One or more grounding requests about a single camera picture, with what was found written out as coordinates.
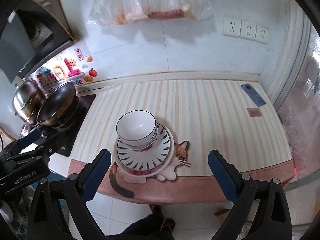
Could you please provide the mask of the blue smartphone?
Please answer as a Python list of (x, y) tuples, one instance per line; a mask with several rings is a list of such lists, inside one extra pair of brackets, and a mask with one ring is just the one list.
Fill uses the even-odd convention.
[(249, 96), (249, 98), (255, 103), (257, 107), (261, 107), (266, 104), (259, 93), (249, 84), (241, 85), (241, 88)]

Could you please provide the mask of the black range hood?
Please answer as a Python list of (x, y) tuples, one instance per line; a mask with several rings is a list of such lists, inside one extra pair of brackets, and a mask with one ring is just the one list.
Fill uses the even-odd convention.
[(21, 0), (1, 35), (1, 70), (10, 83), (25, 79), (74, 38), (46, 9), (32, 0)]

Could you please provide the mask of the white plate grey flower print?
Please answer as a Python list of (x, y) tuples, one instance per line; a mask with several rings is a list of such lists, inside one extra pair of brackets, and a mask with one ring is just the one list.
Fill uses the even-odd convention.
[[(173, 138), (173, 135), (172, 135), (170, 129), (168, 129), (167, 126), (165, 126), (164, 124), (162, 124), (162, 125), (168, 130), (169, 135), (171, 137), (170, 153), (169, 153), (168, 158), (164, 161), (164, 164), (161, 164), (160, 167), (154, 168), (149, 171), (144, 171), (144, 172), (137, 172), (135, 170), (129, 170), (128, 168), (124, 168), (123, 166), (118, 166), (123, 172), (125, 172), (128, 175), (134, 176), (134, 177), (148, 178), (148, 177), (155, 176), (155, 175), (159, 174), (171, 163), (171, 161), (174, 157), (174, 138)], [(119, 160), (116, 158), (116, 144), (114, 146), (114, 161), (118, 165)]]

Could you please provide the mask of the white bowl dark rim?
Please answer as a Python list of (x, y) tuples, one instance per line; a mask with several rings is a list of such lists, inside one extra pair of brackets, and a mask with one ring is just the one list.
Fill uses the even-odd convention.
[(135, 148), (143, 147), (156, 133), (156, 119), (148, 111), (130, 111), (118, 120), (116, 132), (121, 142)]

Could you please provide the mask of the triple white wall socket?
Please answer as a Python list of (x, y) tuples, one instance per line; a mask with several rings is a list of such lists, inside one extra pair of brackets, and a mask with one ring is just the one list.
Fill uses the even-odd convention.
[(222, 34), (224, 36), (242, 38), (261, 44), (267, 44), (270, 30), (268, 27), (260, 24), (224, 17)]

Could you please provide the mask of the white bowl red roses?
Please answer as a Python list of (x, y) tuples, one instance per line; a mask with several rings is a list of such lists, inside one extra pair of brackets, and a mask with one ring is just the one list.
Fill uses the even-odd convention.
[(156, 139), (153, 142), (148, 142), (142, 146), (131, 146), (128, 145), (124, 142), (122, 142), (121, 140), (119, 140), (119, 143), (124, 145), (125, 147), (128, 147), (129, 149), (136, 151), (136, 152), (144, 152), (144, 151), (148, 151), (149, 149), (153, 148), (153, 146), (156, 144)]

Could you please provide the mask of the striped table mat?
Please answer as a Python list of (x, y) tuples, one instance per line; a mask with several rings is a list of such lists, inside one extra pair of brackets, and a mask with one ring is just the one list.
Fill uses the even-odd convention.
[[(240, 81), (168, 80), (122, 83), (96, 90), (71, 152), (69, 173), (79, 172), (103, 148), (114, 150), (116, 123), (125, 113), (144, 109), (165, 124), (176, 142), (189, 141), (191, 167), (176, 168), (175, 181), (149, 178), (145, 184), (118, 183), (135, 193), (136, 203), (217, 203), (225, 197), (207, 162), (218, 150), (240, 172), (257, 180), (291, 179), (289, 143), (270, 101), (257, 107)], [(248, 108), (262, 116), (251, 117)]]

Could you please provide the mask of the white bowl blue hearts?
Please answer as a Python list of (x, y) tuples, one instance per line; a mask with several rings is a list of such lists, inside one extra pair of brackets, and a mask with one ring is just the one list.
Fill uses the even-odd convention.
[(156, 123), (153, 125), (134, 125), (125, 128), (125, 133), (120, 135), (122, 142), (131, 146), (142, 146), (153, 142), (157, 134)]

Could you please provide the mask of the steel pot with lid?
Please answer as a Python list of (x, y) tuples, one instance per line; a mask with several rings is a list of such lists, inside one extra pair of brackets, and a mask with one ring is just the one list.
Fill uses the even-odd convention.
[(37, 124), (37, 115), (45, 100), (46, 97), (38, 85), (27, 80), (17, 89), (12, 100), (12, 106), (16, 116), (26, 124), (33, 126)]

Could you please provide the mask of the dark frying pan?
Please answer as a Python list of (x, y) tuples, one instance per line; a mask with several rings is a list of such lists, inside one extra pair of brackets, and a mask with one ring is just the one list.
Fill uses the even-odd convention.
[(73, 103), (75, 98), (75, 85), (67, 82), (54, 90), (44, 101), (37, 114), (37, 123), (51, 126), (59, 121)]

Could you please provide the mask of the knitted cat shaped mat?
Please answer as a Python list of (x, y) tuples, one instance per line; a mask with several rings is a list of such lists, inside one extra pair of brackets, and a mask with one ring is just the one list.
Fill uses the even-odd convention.
[[(174, 181), (177, 178), (177, 174), (175, 172), (177, 166), (185, 165), (187, 167), (191, 167), (191, 163), (187, 161), (189, 146), (190, 142), (187, 140), (179, 144), (175, 143), (174, 157), (171, 163), (162, 172), (156, 175), (157, 180)], [(117, 177), (121, 177), (126, 183), (130, 184), (145, 184), (147, 181), (147, 178), (138, 178), (126, 174), (118, 167), (116, 162), (114, 162), (110, 168), (109, 181), (114, 191), (126, 198), (134, 198), (135, 193), (119, 185)]]

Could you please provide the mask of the plastic bag with food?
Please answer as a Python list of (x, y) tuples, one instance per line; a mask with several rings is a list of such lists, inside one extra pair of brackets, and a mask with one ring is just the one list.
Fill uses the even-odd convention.
[(210, 0), (148, 0), (152, 20), (203, 20), (212, 15)]

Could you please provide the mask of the colourful wall sticker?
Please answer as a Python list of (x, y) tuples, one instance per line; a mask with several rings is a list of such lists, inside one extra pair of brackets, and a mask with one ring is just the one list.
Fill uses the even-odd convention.
[(93, 83), (98, 79), (98, 71), (93, 66), (92, 55), (85, 55), (75, 47), (50, 59), (28, 79), (49, 94), (64, 83), (72, 82), (75, 86)]

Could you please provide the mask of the small brown card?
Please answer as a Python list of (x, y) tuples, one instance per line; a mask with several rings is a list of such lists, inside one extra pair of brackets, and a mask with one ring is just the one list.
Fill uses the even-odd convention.
[(262, 113), (259, 108), (248, 108), (247, 110), (248, 110), (249, 116), (251, 116), (251, 117), (262, 116)]

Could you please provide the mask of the white plate blue leaf pattern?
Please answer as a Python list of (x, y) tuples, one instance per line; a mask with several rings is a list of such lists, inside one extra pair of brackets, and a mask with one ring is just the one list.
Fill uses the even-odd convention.
[(116, 144), (116, 158), (118, 166), (137, 172), (149, 171), (160, 167), (168, 158), (171, 148), (171, 137), (168, 130), (157, 123), (157, 137), (149, 150), (134, 151), (118, 139)]

